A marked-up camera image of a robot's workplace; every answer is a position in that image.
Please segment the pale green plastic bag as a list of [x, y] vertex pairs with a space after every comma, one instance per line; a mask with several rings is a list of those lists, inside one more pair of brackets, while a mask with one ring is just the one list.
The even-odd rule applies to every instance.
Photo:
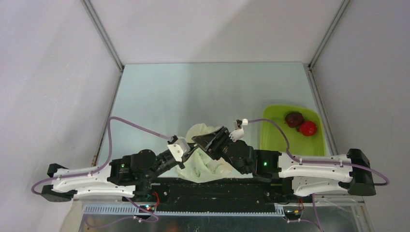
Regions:
[[[195, 124], [188, 130], [185, 140], [192, 143], [192, 137], [205, 135], [217, 129], [219, 127], [207, 126], [205, 123]], [[233, 171], [233, 167], [225, 160], [213, 160], [199, 148], [184, 162], [184, 166], [184, 169], [176, 166], [177, 176], [194, 183], [205, 183], [227, 178]]]

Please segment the red fake fruit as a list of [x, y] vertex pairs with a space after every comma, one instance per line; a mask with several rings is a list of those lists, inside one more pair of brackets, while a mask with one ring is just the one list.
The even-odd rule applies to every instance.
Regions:
[[299, 132], [306, 137], [313, 136], [317, 132], [317, 125], [313, 121], [304, 121], [299, 126]]

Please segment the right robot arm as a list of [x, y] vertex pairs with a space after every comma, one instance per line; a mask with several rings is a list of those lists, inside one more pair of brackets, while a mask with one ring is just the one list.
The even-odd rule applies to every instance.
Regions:
[[308, 160], [285, 152], [254, 149], [242, 140], [244, 134], [243, 128], [230, 132], [221, 127], [193, 136], [192, 140], [210, 158], [225, 160], [241, 174], [265, 183], [283, 180], [281, 195], [287, 202], [335, 190], [354, 196], [376, 195], [369, 161], [358, 149], [347, 155]]

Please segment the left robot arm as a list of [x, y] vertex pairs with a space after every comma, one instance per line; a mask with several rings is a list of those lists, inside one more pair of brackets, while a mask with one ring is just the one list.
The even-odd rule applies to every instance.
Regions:
[[57, 203], [88, 196], [136, 196], [148, 201], [153, 195], [151, 183], [170, 169], [183, 167], [195, 150], [194, 143], [170, 144], [158, 155], [143, 149], [113, 159], [103, 168], [70, 170], [53, 163], [47, 171], [51, 183], [42, 186], [40, 196]]

